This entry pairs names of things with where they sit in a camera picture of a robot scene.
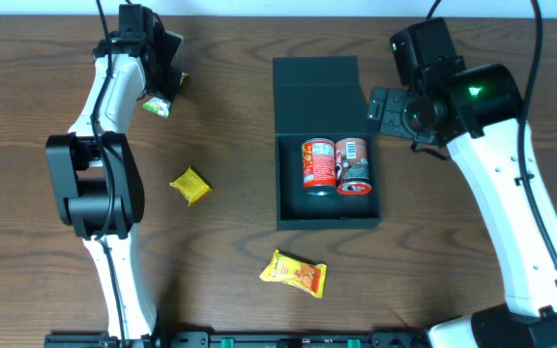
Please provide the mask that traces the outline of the green yellow snack bar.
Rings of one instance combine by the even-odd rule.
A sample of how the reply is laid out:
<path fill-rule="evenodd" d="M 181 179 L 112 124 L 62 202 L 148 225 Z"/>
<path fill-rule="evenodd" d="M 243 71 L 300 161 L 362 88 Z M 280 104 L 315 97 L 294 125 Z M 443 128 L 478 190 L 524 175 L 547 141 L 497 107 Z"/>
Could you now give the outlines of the green yellow snack bar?
<path fill-rule="evenodd" d="M 162 82 L 148 85 L 142 93 L 143 97 L 148 97 L 148 100 L 142 104 L 142 108 L 162 118 L 168 118 L 172 104 L 189 76 L 187 72 L 174 69 Z"/>

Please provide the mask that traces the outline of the red Pringles can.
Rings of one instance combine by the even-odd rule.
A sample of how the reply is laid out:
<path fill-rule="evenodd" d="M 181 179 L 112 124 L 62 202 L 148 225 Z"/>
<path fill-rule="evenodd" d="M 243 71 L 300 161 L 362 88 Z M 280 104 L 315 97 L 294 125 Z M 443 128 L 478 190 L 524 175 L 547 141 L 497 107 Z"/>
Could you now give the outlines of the red Pringles can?
<path fill-rule="evenodd" d="M 335 143 L 312 138 L 302 144 L 303 187 L 307 194 L 323 196 L 337 189 Z"/>
<path fill-rule="evenodd" d="M 366 141 L 344 138 L 336 143 L 337 192 L 341 195 L 367 195 L 372 186 L 369 179 Z"/>

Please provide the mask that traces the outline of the dark green box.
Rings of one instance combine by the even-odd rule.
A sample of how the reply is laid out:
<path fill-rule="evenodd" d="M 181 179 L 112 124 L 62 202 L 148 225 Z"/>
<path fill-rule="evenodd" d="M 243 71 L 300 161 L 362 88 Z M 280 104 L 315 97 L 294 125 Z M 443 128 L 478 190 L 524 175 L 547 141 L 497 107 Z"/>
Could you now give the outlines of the dark green box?
<path fill-rule="evenodd" d="M 355 56 L 275 58 L 277 229 L 372 229 L 382 219 L 375 132 Z M 312 138 L 366 142 L 372 191 L 313 195 L 304 188 L 302 144 Z"/>

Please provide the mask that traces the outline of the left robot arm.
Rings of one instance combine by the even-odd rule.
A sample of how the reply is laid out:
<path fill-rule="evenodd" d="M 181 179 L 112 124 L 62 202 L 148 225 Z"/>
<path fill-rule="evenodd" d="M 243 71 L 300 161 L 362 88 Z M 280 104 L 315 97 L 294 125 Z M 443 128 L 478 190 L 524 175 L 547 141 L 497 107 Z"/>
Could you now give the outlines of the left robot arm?
<path fill-rule="evenodd" d="M 50 180 L 62 222 L 90 253 L 108 316 L 107 330 L 89 338 L 52 334 L 48 346 L 167 347 L 139 254 L 145 193 L 128 130 L 137 99 L 147 94 L 170 110 L 185 73 L 172 62 L 181 35 L 117 31 L 94 50 L 95 75 L 77 120 L 45 145 Z"/>

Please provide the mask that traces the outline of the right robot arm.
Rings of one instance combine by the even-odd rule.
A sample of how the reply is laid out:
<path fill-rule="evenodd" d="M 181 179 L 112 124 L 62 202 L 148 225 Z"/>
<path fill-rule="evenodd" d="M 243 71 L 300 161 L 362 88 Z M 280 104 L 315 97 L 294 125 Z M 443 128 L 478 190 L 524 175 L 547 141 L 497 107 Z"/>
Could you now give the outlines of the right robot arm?
<path fill-rule="evenodd" d="M 403 89 L 377 87 L 368 116 L 384 135 L 452 160 L 499 262 L 505 300 L 430 327 L 433 347 L 557 347 L 557 214 L 535 160 L 510 71 L 425 67 Z"/>

